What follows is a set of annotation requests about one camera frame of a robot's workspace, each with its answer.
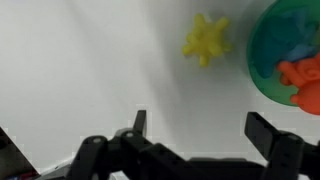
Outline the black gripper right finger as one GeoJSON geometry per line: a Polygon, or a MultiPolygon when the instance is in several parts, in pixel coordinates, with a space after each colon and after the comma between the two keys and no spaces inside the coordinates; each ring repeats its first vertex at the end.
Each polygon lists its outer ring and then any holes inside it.
{"type": "Polygon", "coordinates": [[[319,145],[278,130],[257,112],[248,112],[244,133],[267,161],[259,180],[320,180],[319,145]]]}

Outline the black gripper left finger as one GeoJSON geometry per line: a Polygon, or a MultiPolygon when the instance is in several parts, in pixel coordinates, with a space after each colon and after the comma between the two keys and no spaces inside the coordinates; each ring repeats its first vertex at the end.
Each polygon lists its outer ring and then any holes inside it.
{"type": "Polygon", "coordinates": [[[120,129],[108,140],[97,135],[81,144],[66,180],[109,180],[123,172],[129,180],[209,180],[209,176],[143,133],[147,111],[138,110],[132,128],[120,129]]]}

